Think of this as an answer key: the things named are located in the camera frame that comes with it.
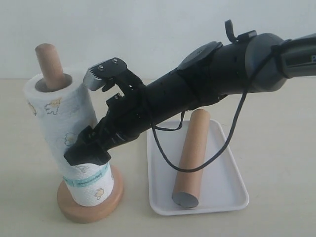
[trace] table surface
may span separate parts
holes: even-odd
[[[277,92],[248,95],[230,143],[249,193],[247,208],[157,215],[149,205],[143,133],[111,151],[111,163],[123,174],[124,196],[108,218],[92,224],[72,223],[57,206],[61,174],[22,93],[25,82],[0,80],[1,237],[315,236],[315,78],[291,79]],[[105,100],[114,93],[91,93],[99,119],[107,109]],[[226,135],[239,99],[240,95],[229,96],[204,107]]]

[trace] white wall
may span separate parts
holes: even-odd
[[[0,78],[39,72],[34,48],[49,42],[63,66],[89,67],[118,56],[144,79],[176,67],[209,41],[235,33],[282,38],[316,33],[315,0],[11,0],[0,5]]]

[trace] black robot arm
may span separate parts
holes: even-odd
[[[116,84],[124,95],[106,101],[106,115],[95,128],[84,129],[65,152],[68,163],[106,164],[111,159],[108,150],[181,112],[231,94],[276,91],[289,78],[316,75],[316,35],[282,40],[250,31],[235,37],[231,21],[225,26],[231,44],[205,44],[148,85],[119,58],[91,67],[83,80],[90,90],[107,91]]]

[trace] white tray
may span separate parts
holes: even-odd
[[[166,121],[160,127],[176,128],[179,121]],[[183,122],[178,131],[157,130],[160,144],[174,165],[178,165],[189,121]],[[221,125],[210,121],[205,160],[211,158],[226,141]],[[147,160],[149,179],[149,202],[152,209],[160,215],[184,215],[210,212],[234,211],[245,208],[249,196],[238,167],[229,147],[209,166],[204,168],[199,205],[184,209],[172,200],[172,190],[177,171],[163,159],[151,130],[147,131]]]

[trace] round wooden base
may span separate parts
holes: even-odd
[[[124,184],[120,171],[111,165],[114,186],[110,196],[101,204],[86,207],[77,204],[71,196],[66,183],[61,182],[57,191],[57,202],[61,212],[71,221],[77,223],[91,223],[110,215],[119,204],[123,195]]]

